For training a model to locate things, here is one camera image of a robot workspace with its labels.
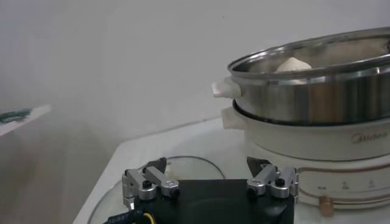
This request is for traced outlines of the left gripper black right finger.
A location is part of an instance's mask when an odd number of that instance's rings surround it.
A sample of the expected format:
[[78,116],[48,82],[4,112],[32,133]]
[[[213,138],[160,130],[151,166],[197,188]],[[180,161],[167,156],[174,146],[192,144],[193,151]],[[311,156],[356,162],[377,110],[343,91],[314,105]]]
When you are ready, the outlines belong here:
[[254,199],[266,194],[267,190],[274,198],[292,197],[298,202],[299,173],[295,167],[280,170],[266,159],[247,157],[248,168],[252,178],[246,181],[247,195]]

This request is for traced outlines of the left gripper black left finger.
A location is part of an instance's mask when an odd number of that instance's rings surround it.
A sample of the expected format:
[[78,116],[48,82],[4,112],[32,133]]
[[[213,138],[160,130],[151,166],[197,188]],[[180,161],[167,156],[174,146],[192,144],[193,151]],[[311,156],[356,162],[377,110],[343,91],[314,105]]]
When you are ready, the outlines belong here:
[[176,200],[180,196],[178,180],[166,176],[168,159],[165,157],[149,161],[139,169],[126,169],[122,175],[123,204],[133,209],[133,201],[151,201],[157,197],[157,191],[165,198]]

